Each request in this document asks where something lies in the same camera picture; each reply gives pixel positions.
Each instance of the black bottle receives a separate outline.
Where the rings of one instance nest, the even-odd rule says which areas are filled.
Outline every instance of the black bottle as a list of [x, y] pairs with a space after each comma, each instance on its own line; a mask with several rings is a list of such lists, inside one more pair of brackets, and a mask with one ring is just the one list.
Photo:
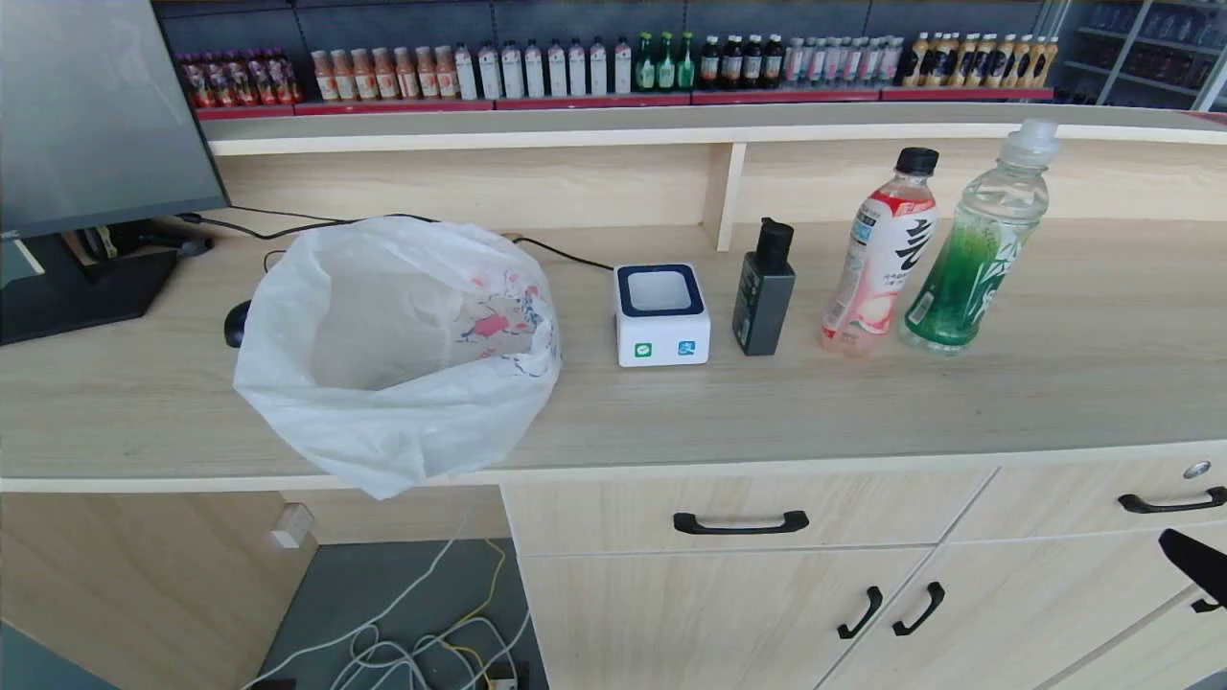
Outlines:
[[796, 274], [788, 265], [793, 227], [763, 219], [758, 246], [741, 263], [733, 334], [746, 355], [774, 355]]

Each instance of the green bottle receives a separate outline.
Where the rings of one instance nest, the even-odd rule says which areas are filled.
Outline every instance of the green bottle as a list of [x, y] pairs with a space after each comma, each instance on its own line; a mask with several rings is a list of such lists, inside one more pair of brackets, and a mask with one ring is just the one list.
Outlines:
[[694, 34], [683, 31], [682, 32], [682, 58], [677, 61], [677, 88], [682, 91], [691, 91], [694, 88], [694, 60], [691, 58], [691, 43], [694, 42]]
[[639, 34], [639, 63], [634, 66], [634, 85], [639, 91], [652, 91], [656, 85], [656, 68], [652, 64], [652, 34]]
[[670, 91], [677, 76], [677, 65], [674, 64], [674, 34], [667, 31], [660, 32], [660, 61], [656, 64], [656, 87], [661, 91]]

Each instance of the trash bag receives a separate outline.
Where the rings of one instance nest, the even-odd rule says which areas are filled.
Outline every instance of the trash bag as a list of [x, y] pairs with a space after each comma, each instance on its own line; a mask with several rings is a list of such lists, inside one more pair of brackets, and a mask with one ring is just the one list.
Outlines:
[[541, 266], [474, 225], [384, 216], [299, 235], [247, 316], [234, 389], [375, 498], [507, 457], [562, 367]]

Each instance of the black drawer handle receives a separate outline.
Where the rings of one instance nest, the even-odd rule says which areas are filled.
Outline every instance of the black drawer handle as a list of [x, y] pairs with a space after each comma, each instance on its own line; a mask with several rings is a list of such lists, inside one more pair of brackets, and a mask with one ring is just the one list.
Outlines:
[[941, 588], [940, 582], [930, 582], [926, 589], [929, 591], [929, 608], [920, 614], [920, 618], [918, 618], [910, 626], [904, 625], [902, 620], [894, 621], [894, 625], [891, 626], [894, 629], [894, 634], [899, 637], [907, 637], [908, 635], [915, 632], [918, 627], [924, 625], [924, 621], [929, 620], [933, 611], [937, 610], [937, 607], [946, 600], [946, 591]]
[[1215, 611], [1223, 608], [1222, 604], [1211, 604], [1205, 599], [1198, 599], [1196, 602], [1189, 605], [1193, 607], [1193, 610], [1199, 614], [1209, 614], [1210, 611]]
[[1155, 506], [1137, 497], [1136, 494], [1125, 494], [1117, 498], [1126, 511], [1131, 513], [1179, 513], [1184, 511], [1200, 511], [1202, 508], [1217, 508], [1227, 506], [1227, 486], [1211, 486], [1206, 489], [1210, 500], [1204, 503], [1185, 503], [1183, 506]]
[[805, 511], [788, 511], [775, 527], [703, 527], [694, 513], [674, 513], [674, 529], [682, 534], [788, 534], [810, 527]]
[[836, 629], [836, 632], [839, 634], [840, 640], [852, 640], [853, 637], [855, 637], [856, 634], [860, 632], [860, 629], [865, 627], [865, 625], [869, 624], [869, 619], [874, 618], [874, 614], [877, 613], [877, 609], [882, 608], [881, 589], [879, 589], [877, 587], [870, 587], [869, 589], [865, 591], [865, 595], [869, 597], [869, 610], [865, 611], [865, 615], [860, 616], [860, 620], [856, 622], [856, 627], [849, 629], [847, 625], [842, 622], [839, 624], [839, 627]]

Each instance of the cabinet door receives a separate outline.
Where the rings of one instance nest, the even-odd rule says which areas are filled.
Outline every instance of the cabinet door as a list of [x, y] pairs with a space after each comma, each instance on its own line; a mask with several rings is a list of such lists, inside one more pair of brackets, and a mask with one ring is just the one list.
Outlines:
[[1184, 690], [1227, 665], [1227, 611], [1182, 597], [1044, 690]]
[[[1158, 533], [941, 546], [821, 690], [1033, 690], [1189, 586]], [[942, 603], [914, 632], [939, 582]]]
[[521, 557], [553, 690], [812, 690], [928, 549]]

